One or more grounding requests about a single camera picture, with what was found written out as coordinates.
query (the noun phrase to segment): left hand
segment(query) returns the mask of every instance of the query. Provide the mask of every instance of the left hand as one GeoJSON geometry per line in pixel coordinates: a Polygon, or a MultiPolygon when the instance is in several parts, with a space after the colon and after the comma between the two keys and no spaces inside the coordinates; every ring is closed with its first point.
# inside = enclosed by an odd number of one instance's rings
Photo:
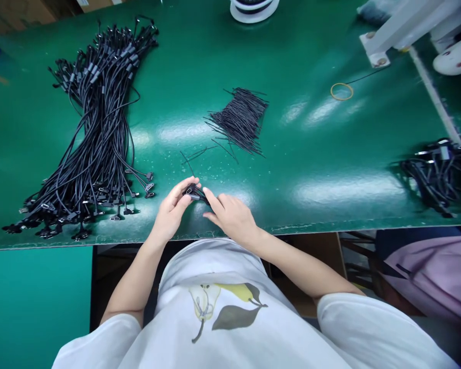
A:
{"type": "Polygon", "coordinates": [[[184,211],[191,204],[192,199],[189,195],[183,196],[183,191],[192,183],[199,183],[200,179],[195,177],[187,178],[179,182],[169,195],[162,201],[159,207],[159,213],[152,227],[151,235],[157,237],[160,241],[168,242],[175,235],[181,224],[181,218],[184,211]]]}

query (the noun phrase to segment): rubber band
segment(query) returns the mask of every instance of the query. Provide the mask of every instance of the rubber band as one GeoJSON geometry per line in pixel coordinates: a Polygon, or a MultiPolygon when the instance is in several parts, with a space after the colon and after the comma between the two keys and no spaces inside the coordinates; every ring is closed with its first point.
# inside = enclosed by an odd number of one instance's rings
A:
{"type": "Polygon", "coordinates": [[[335,100],[345,101],[345,100],[349,100],[349,99],[351,99],[353,97],[353,88],[348,84],[337,83],[337,84],[334,84],[333,86],[331,86],[331,89],[329,90],[329,93],[331,94],[331,97],[334,98],[335,100]],[[335,94],[333,93],[333,87],[335,87],[335,86],[345,86],[345,87],[347,87],[351,92],[350,96],[347,97],[347,98],[341,98],[341,97],[335,96],[335,94]]]}

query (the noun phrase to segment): hand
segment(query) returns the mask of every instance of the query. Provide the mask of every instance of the hand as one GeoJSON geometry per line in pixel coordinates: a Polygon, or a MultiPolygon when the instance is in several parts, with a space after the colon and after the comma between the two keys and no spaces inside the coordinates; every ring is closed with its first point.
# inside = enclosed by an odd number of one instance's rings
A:
{"type": "Polygon", "coordinates": [[[203,216],[218,225],[227,236],[243,247],[248,247],[260,234],[251,210],[238,198],[226,194],[215,197],[206,187],[203,192],[214,211],[203,216]]]}
{"type": "Polygon", "coordinates": [[[150,232],[160,241],[167,243],[179,228],[184,211],[191,204],[192,200],[189,195],[183,196],[183,191],[192,183],[197,183],[201,187],[200,180],[195,177],[187,178],[179,182],[169,195],[162,201],[159,207],[159,213],[155,219],[154,226],[150,232]]]}

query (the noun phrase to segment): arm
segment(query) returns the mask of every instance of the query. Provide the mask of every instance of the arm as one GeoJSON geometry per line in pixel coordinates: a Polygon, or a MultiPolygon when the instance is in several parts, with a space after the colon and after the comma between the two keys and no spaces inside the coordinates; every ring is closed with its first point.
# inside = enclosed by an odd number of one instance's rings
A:
{"type": "Polygon", "coordinates": [[[225,194],[217,198],[207,188],[203,191],[214,211],[214,214],[203,214],[205,218],[218,225],[239,245],[276,265],[315,301],[335,292],[364,295],[322,261],[257,227],[251,210],[241,200],[225,194]]]}
{"type": "Polygon", "coordinates": [[[143,326],[143,310],[152,290],[162,251],[178,230],[181,217],[191,203],[191,198],[183,196],[182,192],[190,183],[198,182],[199,179],[194,177],[185,179],[162,201],[149,237],[114,289],[100,324],[117,314],[125,313],[133,315],[143,326]]]}

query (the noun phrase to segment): white t-shirt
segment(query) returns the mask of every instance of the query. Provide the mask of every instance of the white t-shirt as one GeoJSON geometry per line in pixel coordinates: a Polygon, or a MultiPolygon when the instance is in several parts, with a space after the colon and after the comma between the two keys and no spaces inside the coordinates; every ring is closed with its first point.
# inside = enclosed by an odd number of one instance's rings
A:
{"type": "Polygon", "coordinates": [[[168,263],[154,319],[120,314],[63,346],[54,369],[457,368],[408,316],[354,294],[324,296],[322,333],[229,239],[192,243],[168,263]]]}

